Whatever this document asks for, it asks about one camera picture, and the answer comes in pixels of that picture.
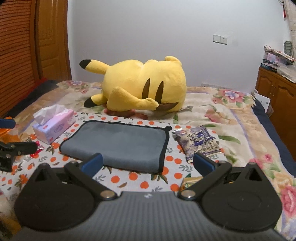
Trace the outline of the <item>white wall switch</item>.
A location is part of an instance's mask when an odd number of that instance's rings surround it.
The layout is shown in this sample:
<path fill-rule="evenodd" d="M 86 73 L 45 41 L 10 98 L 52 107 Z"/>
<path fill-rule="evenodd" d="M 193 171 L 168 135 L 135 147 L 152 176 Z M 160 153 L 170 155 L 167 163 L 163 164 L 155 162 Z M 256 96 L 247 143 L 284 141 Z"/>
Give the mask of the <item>white wall switch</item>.
<path fill-rule="evenodd" d="M 227 37 L 219 36 L 219 35 L 213 35 L 213 42 L 218 44 L 227 45 Z"/>

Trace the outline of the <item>purple snack bag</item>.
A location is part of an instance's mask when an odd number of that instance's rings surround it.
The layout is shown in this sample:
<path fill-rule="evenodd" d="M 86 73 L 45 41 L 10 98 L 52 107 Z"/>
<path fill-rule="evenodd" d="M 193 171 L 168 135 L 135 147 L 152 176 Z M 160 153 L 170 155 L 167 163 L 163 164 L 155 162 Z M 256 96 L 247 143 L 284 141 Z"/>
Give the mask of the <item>purple snack bag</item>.
<path fill-rule="evenodd" d="M 208 158 L 214 156 L 214 159 L 221 153 L 218 135 L 204 126 L 175 129 L 173 134 L 185 153 L 188 163 L 193 162 L 195 153 L 203 154 Z"/>

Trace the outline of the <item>white paper by cabinet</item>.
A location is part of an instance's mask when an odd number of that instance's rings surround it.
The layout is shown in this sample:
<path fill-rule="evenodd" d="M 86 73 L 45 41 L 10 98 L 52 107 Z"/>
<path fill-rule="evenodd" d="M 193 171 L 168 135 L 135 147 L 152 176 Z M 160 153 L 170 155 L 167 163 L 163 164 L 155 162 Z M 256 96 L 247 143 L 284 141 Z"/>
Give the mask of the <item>white paper by cabinet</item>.
<path fill-rule="evenodd" d="M 254 97 L 261 103 L 261 105 L 264 108 L 265 113 L 267 113 L 269 104 L 270 104 L 270 98 L 263 96 L 258 93 L 254 93 Z"/>

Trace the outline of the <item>wooden door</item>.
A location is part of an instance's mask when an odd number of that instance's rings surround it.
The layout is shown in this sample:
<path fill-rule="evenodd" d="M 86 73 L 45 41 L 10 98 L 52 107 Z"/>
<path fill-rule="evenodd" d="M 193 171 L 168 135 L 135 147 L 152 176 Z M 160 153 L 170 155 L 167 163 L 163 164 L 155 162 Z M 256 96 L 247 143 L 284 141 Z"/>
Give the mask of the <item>wooden door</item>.
<path fill-rule="evenodd" d="M 68 1 L 36 1 L 35 42 L 38 72 L 49 80 L 71 80 L 68 48 Z"/>

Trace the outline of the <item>wooden cabinet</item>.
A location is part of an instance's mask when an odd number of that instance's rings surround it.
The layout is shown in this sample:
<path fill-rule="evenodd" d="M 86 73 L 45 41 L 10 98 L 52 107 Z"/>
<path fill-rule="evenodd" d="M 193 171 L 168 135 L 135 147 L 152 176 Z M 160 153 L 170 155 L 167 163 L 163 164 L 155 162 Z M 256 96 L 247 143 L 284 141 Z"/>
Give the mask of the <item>wooden cabinet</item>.
<path fill-rule="evenodd" d="M 271 122 L 295 158 L 295 84 L 277 73 L 259 67 L 255 88 L 260 95 L 270 99 L 273 108 Z"/>

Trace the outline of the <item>green noodle snack bag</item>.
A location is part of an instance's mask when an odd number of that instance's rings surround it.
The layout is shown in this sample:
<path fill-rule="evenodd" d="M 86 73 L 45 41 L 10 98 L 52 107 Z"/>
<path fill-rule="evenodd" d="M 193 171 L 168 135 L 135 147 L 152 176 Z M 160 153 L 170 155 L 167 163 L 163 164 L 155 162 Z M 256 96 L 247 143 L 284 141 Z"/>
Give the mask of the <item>green noodle snack bag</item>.
<path fill-rule="evenodd" d="M 199 182 L 202 179 L 203 179 L 202 176 L 184 178 L 183 181 L 182 181 L 182 184 L 180 186 L 180 191 L 183 191 L 183 190 L 191 187 L 192 185 L 194 185 L 195 183 Z"/>

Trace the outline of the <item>orange-dotted white cloth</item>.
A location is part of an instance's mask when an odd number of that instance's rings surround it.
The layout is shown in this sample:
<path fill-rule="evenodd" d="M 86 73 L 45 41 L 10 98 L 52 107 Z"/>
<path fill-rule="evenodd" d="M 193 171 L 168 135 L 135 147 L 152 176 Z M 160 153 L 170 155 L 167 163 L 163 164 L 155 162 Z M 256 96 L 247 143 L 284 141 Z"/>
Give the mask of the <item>orange-dotted white cloth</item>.
<path fill-rule="evenodd" d="M 72 161 L 72 158 L 64 156 L 59 151 L 60 144 L 71 137 L 86 121 L 104 121 L 109 123 L 127 123 L 137 126 L 166 127 L 173 129 L 190 129 L 196 126 L 204 126 L 210 130 L 215 138 L 224 135 L 227 125 L 225 122 L 215 122 L 209 117 L 201 115 L 194 116 L 192 120 L 179 121 L 179 114 L 168 114 L 162 117 L 149 116 L 122 118 L 119 116 L 108 116 L 104 113 L 75 113 L 75 123 L 67 129 L 52 144 L 41 143 L 43 150 L 33 157 L 27 155 L 20 157 L 11 173 L 1 172 L 1 193 L 10 203 L 14 203 L 19 192 L 25 186 L 32 173 L 39 164 L 47 163 L 51 167 L 63 167 Z M 197 177 L 199 173 L 194 170 L 193 165 L 186 161 L 182 147 L 170 135 L 169 143 L 165 153 L 164 170 L 160 174 L 146 174 L 140 172 L 126 171 L 113 167 L 103 167 L 94 177 L 94 180 L 104 184 L 117 193 L 123 191 L 176 191 L 185 177 Z"/>

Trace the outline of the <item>stack of books and papers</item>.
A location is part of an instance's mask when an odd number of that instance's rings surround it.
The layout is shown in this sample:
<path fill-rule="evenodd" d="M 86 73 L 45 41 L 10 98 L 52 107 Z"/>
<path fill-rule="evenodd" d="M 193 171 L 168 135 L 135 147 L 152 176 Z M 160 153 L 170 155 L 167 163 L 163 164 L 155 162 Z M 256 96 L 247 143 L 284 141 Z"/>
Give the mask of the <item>stack of books and papers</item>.
<path fill-rule="evenodd" d="M 264 46 L 261 67 L 277 73 L 288 81 L 295 83 L 295 59 L 270 46 Z"/>

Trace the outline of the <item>purple and grey towel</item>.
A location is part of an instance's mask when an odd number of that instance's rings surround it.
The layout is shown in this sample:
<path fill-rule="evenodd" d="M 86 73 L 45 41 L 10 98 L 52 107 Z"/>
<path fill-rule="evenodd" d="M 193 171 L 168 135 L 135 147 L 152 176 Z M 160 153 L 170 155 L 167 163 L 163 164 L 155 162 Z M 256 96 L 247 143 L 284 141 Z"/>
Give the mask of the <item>purple and grey towel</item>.
<path fill-rule="evenodd" d="M 100 153 L 105 166 L 161 173 L 171 129 L 91 120 L 60 144 L 60 152 L 79 160 Z"/>

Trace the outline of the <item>wooden slatted headboard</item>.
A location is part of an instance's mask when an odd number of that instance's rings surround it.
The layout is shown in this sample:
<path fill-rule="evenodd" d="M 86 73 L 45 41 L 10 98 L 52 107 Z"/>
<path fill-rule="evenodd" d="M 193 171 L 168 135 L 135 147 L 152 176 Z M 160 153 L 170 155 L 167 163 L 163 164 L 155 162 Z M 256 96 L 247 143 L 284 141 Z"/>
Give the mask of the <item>wooden slatted headboard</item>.
<path fill-rule="evenodd" d="M 35 12 L 36 1 L 1 1 L 1 117 L 40 80 Z"/>

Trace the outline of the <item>orange plastic cup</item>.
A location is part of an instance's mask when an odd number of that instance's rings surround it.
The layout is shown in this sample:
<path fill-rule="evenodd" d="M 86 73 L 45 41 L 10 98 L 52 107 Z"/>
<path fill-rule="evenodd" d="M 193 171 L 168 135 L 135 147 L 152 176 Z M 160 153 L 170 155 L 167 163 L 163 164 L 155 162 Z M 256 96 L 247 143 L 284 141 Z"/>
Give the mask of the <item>orange plastic cup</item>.
<path fill-rule="evenodd" d="M 13 129 L 4 129 L 0 128 L 0 136 L 1 142 L 3 143 L 13 143 L 13 142 L 20 142 L 20 137 L 18 135 L 18 130 L 16 126 Z"/>

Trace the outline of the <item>floral bed blanket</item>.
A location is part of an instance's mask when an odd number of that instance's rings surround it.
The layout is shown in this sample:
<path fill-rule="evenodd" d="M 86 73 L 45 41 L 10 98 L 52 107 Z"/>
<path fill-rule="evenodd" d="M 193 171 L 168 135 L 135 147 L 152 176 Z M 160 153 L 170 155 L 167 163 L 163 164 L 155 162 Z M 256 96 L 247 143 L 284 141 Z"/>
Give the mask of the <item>floral bed blanket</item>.
<path fill-rule="evenodd" d="M 283 203 L 283 212 L 276 230 L 289 240 L 295 240 L 295 162 L 275 131 L 260 103 L 242 93 L 243 101 L 217 101 L 218 89 L 189 87 L 183 108 L 177 113 L 133 111 L 128 114 L 108 113 L 103 106 L 87 109 L 89 96 L 100 92 L 100 83 L 81 81 L 46 81 L 15 106 L 9 106 L 7 116 L 16 121 L 22 141 L 35 141 L 34 113 L 41 108 L 60 104 L 72 109 L 76 121 L 52 144 L 42 144 L 41 151 L 21 156 L 10 173 L 1 172 L 1 221 L 13 220 L 13 203 L 29 177 L 41 163 L 62 167 L 70 158 L 59 151 L 60 144 L 89 120 L 123 122 L 143 126 L 173 128 L 208 128 L 220 143 L 215 161 L 225 160 L 236 167 L 255 162 L 272 183 Z"/>

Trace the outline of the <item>pink tissue pack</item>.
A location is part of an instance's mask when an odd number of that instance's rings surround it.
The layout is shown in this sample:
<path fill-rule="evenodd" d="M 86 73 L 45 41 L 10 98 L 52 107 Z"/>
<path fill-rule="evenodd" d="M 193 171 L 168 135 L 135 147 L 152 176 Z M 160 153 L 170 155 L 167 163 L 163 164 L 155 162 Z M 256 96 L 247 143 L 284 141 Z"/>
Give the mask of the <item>pink tissue pack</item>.
<path fill-rule="evenodd" d="M 74 111 L 60 104 L 42 108 L 33 117 L 36 122 L 33 130 L 37 139 L 49 145 L 76 121 Z"/>

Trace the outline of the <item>yellow Pikachu plush toy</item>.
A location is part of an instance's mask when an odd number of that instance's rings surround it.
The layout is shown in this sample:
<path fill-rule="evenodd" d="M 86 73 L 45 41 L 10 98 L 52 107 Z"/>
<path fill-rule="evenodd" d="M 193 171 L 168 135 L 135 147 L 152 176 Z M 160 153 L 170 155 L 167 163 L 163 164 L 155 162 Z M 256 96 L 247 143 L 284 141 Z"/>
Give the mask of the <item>yellow Pikachu plush toy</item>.
<path fill-rule="evenodd" d="M 179 111 L 184 104 L 187 83 L 181 61 L 174 56 L 164 60 L 125 60 L 107 65 L 94 59 L 84 59 L 80 67 L 104 76 L 101 93 L 89 97 L 86 108 L 106 105 L 111 111 L 132 109 Z"/>

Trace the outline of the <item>small grey desk fan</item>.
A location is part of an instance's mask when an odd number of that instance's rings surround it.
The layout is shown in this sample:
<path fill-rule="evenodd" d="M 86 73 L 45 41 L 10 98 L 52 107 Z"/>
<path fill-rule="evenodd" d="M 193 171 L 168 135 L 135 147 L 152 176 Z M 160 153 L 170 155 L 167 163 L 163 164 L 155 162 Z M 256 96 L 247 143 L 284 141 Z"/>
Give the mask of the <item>small grey desk fan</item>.
<path fill-rule="evenodd" d="M 291 41 L 285 41 L 283 44 L 283 51 L 288 56 L 293 56 L 293 44 Z"/>

